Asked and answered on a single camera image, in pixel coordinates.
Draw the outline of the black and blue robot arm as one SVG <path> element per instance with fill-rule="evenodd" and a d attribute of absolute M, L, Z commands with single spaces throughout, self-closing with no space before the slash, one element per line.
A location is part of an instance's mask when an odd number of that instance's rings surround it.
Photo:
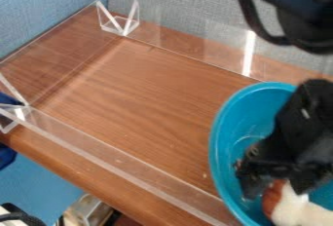
<path fill-rule="evenodd" d="M 333 54 L 333 0 L 238 0 L 244 20 L 275 46 Z M 235 163 L 243 196 L 254 199 L 275 179 L 298 194 L 333 180 L 333 81 L 309 79 L 274 116 L 272 131 Z"/>

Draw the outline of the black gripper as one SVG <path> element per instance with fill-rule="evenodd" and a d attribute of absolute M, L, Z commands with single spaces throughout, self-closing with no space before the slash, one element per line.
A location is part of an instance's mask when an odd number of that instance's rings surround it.
<path fill-rule="evenodd" d="M 254 200 L 275 180 L 287 180 L 298 195 L 333 179 L 333 132 L 274 129 L 234 162 L 242 196 Z"/>

